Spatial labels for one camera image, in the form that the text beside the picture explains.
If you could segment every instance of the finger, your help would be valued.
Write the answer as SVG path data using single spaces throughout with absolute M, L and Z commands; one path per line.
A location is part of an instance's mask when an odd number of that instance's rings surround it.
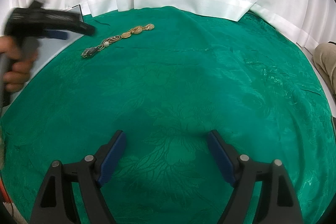
M 5 52 L 8 57 L 15 60 L 21 57 L 20 50 L 12 37 L 0 37 L 0 52 Z
M 7 84 L 6 90 L 11 93 L 18 92 L 23 89 L 23 86 L 23 84 Z
M 20 61 L 13 64 L 12 70 L 21 73 L 29 73 L 33 63 L 30 61 Z
M 3 76 L 4 82 L 11 84 L 23 84 L 27 82 L 29 78 L 30 78 L 29 73 L 20 73 L 16 71 L 6 72 L 5 75 Z
M 36 50 L 36 51 L 33 53 L 32 57 L 29 58 L 29 61 L 31 61 L 31 62 L 35 62 L 36 59 L 38 58 L 38 56 L 39 56 L 39 52 Z

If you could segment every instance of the green satin fabric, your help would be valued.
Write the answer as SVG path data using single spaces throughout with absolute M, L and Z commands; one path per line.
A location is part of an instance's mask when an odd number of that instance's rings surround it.
M 295 44 L 252 13 L 232 22 L 163 7 L 85 20 L 98 34 L 54 58 L 2 119 L 4 182 L 25 218 L 52 160 L 79 161 L 121 129 L 127 149 L 102 188 L 118 223 L 217 223 L 232 193 L 206 145 L 217 129 L 254 160 L 281 159 L 305 223 L 318 220 L 336 191 L 335 138 L 325 94 Z M 148 23 L 155 29 L 80 57 Z

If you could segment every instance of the gold pendant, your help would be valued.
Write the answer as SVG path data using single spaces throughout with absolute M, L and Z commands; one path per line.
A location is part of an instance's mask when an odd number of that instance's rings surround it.
M 144 30 L 145 31 L 151 31 L 154 29 L 154 24 L 147 24 L 145 27 L 144 27 Z
M 134 34 L 139 34 L 142 32 L 142 27 L 141 26 L 137 26 L 133 29 L 131 29 L 131 33 L 134 33 Z
M 131 33 L 130 32 L 124 32 L 122 35 L 121 35 L 121 38 L 129 38 L 131 36 Z

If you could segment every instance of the gold necklace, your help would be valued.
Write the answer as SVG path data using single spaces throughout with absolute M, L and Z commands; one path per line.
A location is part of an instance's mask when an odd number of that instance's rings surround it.
M 129 38 L 132 34 L 139 34 L 142 31 L 151 31 L 154 29 L 154 25 L 153 24 L 147 24 L 146 26 L 142 27 L 142 26 L 136 26 L 132 29 L 130 29 L 128 32 L 124 32 L 122 35 L 116 35 L 113 37 L 109 37 L 104 39 L 98 46 L 96 47 L 90 47 L 90 48 L 86 48 L 81 56 L 83 58 L 91 58 L 93 57 L 97 52 L 102 51 L 103 49 L 107 48 L 108 46 L 110 46 L 110 44 L 113 44 L 121 39 L 125 39 L 125 38 Z

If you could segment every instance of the person's leg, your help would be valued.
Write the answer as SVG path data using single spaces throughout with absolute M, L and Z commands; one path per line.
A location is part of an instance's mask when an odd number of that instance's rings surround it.
M 323 80 L 335 95 L 336 89 L 336 45 L 323 43 L 316 47 L 313 63 Z

